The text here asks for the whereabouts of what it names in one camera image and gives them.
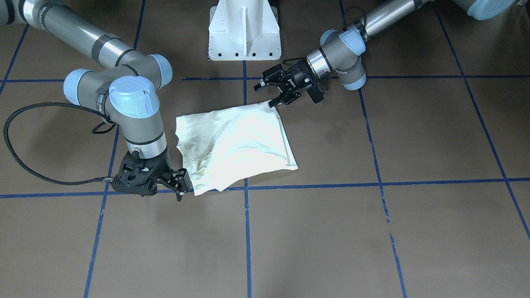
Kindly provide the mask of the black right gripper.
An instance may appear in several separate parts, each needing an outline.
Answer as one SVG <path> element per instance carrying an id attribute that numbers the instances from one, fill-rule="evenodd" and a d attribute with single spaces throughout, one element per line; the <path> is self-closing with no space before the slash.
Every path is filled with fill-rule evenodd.
<path id="1" fill-rule="evenodd" d="M 127 151 L 110 183 L 114 191 L 141 196 L 157 194 L 157 184 L 174 191 L 178 202 L 192 189 L 186 168 L 171 170 L 168 149 L 149 159 L 141 159 L 139 153 Z"/>

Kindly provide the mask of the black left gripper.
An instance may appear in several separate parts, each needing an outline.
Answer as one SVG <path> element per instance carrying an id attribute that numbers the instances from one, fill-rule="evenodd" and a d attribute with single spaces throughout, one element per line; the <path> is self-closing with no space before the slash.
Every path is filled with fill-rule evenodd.
<path id="1" fill-rule="evenodd" d="M 306 58 L 285 59 L 282 64 L 288 67 L 287 71 L 277 64 L 265 70 L 259 83 L 254 85 L 255 92 L 265 87 L 277 87 L 280 90 L 279 96 L 268 102 L 270 108 L 278 104 L 291 104 L 301 96 L 301 90 L 305 90 L 314 103 L 324 100 L 320 78 L 313 73 Z"/>

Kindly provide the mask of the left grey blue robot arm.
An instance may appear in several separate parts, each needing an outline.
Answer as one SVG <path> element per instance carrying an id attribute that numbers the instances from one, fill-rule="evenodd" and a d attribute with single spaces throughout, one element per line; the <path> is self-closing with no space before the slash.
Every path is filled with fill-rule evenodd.
<path id="1" fill-rule="evenodd" d="M 269 107 L 291 104 L 305 91 L 314 103 L 324 100 L 325 80 L 337 73 L 346 90 L 359 90 L 366 82 L 361 56 L 366 42 L 400 19 L 418 11 L 424 0 L 386 0 L 352 22 L 342 19 L 342 29 L 329 29 L 320 36 L 320 46 L 307 56 L 285 59 L 263 72 L 254 90 L 276 87 L 279 95 Z"/>

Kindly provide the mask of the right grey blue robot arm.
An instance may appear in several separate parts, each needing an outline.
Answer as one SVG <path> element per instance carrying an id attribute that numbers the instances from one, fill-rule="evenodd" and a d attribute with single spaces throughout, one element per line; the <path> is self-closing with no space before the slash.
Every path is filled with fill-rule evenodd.
<path id="1" fill-rule="evenodd" d="M 31 104 L 13 112 L 2 135 L 15 161 L 33 176 L 59 185 L 109 183 L 126 194 L 153 196 L 158 185 L 172 190 L 181 201 L 192 186 L 185 168 L 171 166 L 157 90 L 170 83 L 173 71 L 162 55 L 144 55 L 121 38 L 96 26 L 60 0 L 2 0 L 1 25 L 25 23 L 42 29 L 91 57 L 104 70 L 73 70 L 63 85 L 68 103 Z M 118 173 L 66 182 L 48 178 L 22 162 L 12 147 L 9 128 L 21 113 L 41 107 L 66 107 L 101 117 L 103 124 L 119 126 L 127 145 Z"/>

